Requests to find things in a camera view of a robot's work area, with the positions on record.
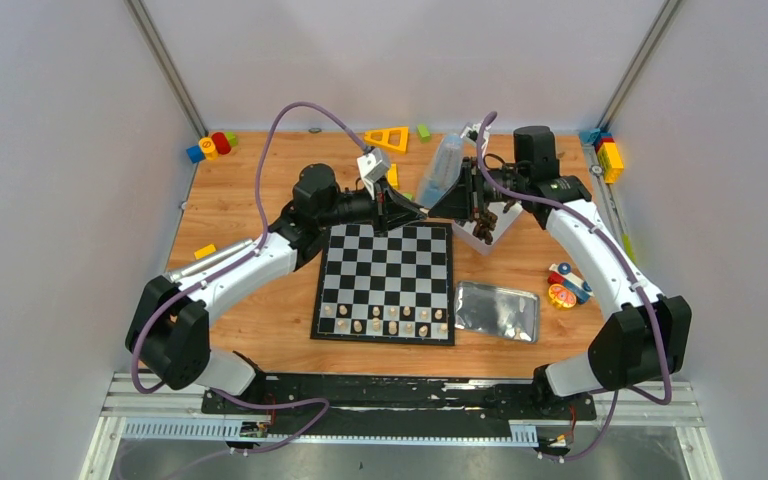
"wooden table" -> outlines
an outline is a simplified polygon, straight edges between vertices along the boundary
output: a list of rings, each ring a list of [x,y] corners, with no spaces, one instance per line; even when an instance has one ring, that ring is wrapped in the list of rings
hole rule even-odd
[[[256,238],[261,224],[254,203],[254,172],[264,133],[238,134],[240,145],[218,160],[202,162],[172,250],[169,268],[193,261],[193,252],[213,243],[222,248]],[[391,154],[399,166],[400,190],[415,193],[441,139],[429,143],[411,135],[408,154]],[[561,172],[577,175],[590,188],[586,162],[575,136],[557,138]],[[494,135],[489,151],[513,160],[510,135]],[[357,178],[357,147],[342,133],[279,133],[264,166],[262,198],[271,223],[291,198],[299,171],[311,163],[334,168],[341,187]],[[388,375],[524,377],[535,367],[583,352],[602,324],[590,301],[560,311],[546,300],[547,268],[569,256],[523,213],[494,252],[482,257],[454,239],[455,282],[470,280],[538,293],[540,333],[524,344],[457,330],[454,347],[311,340],[310,326],[320,258],[241,301],[211,331],[211,343],[238,350],[267,371],[371,373]]]

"white wall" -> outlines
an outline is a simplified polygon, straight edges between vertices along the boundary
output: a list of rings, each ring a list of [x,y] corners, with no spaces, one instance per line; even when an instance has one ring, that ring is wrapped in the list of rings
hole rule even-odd
[[[591,128],[663,0],[147,0],[210,128]],[[284,128],[333,128],[293,113]]]
[[[638,257],[694,311],[725,478],[768,478],[768,4],[685,2],[612,130]]]
[[[77,476],[194,140],[123,2],[0,2],[0,479]]]

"yellow toy block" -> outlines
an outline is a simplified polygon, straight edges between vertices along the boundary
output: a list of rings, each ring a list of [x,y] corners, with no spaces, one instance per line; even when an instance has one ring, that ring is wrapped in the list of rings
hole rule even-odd
[[[399,189],[399,166],[395,163],[390,165],[390,170],[387,170],[387,183],[396,190]]]
[[[219,152],[216,151],[216,145],[210,137],[204,137],[199,140],[199,147],[201,148],[202,153],[204,153],[204,158],[208,160],[216,160],[219,158]]]
[[[408,151],[408,127],[382,128],[380,130],[370,130],[363,134],[363,141],[373,147],[380,147],[385,150],[396,153],[407,153]],[[399,136],[399,144],[390,143],[390,137]]]
[[[200,260],[200,259],[210,255],[211,253],[213,253],[215,251],[216,251],[216,245],[211,243],[210,245],[208,245],[206,247],[202,247],[202,248],[199,248],[198,250],[196,250],[195,253],[193,253],[193,256],[196,257],[196,260]]]
[[[613,142],[604,142],[599,152],[596,154],[599,159],[599,165],[605,171],[605,183],[614,183],[620,178],[623,171],[622,158],[617,144]]]

